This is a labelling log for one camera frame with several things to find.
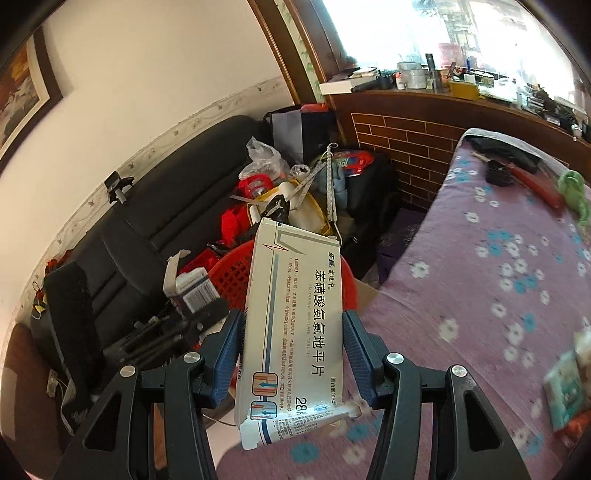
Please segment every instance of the bed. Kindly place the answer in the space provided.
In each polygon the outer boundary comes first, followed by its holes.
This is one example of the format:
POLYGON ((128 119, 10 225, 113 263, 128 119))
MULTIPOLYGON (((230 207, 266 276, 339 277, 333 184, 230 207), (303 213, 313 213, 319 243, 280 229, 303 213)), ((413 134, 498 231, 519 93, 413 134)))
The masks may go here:
MULTIPOLYGON (((362 321, 417 365, 466 366, 532 479, 546 480, 568 451, 553 437, 541 384, 573 332, 589 325, 591 254, 569 211, 555 216, 521 185, 487 184, 471 151, 458 144, 418 234, 362 321)), ((365 478, 381 414, 359 397, 347 364, 345 398, 362 406, 360 418, 249 452, 238 445, 221 459, 219 478, 365 478)), ((430 430, 425 405, 417 479, 427 478, 430 430)))

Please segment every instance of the measuring tape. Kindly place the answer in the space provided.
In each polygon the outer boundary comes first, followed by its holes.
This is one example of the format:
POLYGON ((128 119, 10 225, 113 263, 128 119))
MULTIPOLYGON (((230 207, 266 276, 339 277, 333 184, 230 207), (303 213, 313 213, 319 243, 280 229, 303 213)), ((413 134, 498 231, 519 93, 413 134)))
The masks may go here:
POLYGON ((329 222, 336 222, 335 187, 332 179, 332 147, 338 147, 336 143, 326 147, 326 218, 329 222))
POLYGON ((288 202, 291 199, 294 199, 293 202, 290 202, 290 210, 296 210, 300 207, 300 205, 302 204, 302 202, 306 198, 306 195, 308 195, 308 191, 310 190, 310 187, 312 186, 312 182, 314 182, 314 177, 316 177, 318 175, 320 170, 322 170, 325 167, 325 165, 326 164, 324 162, 322 162, 322 160, 319 160, 319 162, 314 167, 314 170, 312 170, 310 172, 310 175, 308 175, 304 179, 304 181, 302 183, 300 183, 295 188, 295 190, 291 193, 291 195, 289 195, 285 199, 288 202))

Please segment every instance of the paper box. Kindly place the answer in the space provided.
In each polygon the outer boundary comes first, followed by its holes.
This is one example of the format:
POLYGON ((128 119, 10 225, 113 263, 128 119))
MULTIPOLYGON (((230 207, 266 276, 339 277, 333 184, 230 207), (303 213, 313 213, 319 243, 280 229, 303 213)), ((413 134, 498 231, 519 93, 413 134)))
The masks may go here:
POLYGON ((235 407, 245 449, 345 416, 339 243, 263 219, 246 301, 235 407))

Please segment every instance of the barcode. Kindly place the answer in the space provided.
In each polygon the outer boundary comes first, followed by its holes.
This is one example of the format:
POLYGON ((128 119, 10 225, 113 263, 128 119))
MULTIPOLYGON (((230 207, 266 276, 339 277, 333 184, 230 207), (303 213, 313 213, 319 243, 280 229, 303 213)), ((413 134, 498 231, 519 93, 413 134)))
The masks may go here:
POLYGON ((212 281, 206 278, 190 292, 183 295, 183 300, 191 313, 195 313, 219 297, 220 295, 217 293, 212 281))

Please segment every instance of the framed painting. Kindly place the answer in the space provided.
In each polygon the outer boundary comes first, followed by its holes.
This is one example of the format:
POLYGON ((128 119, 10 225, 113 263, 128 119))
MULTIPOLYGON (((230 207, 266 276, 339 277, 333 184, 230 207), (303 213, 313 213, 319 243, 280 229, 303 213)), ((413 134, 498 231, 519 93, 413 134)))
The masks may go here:
POLYGON ((22 141, 61 98, 43 29, 39 28, 0 76, 0 174, 22 141))

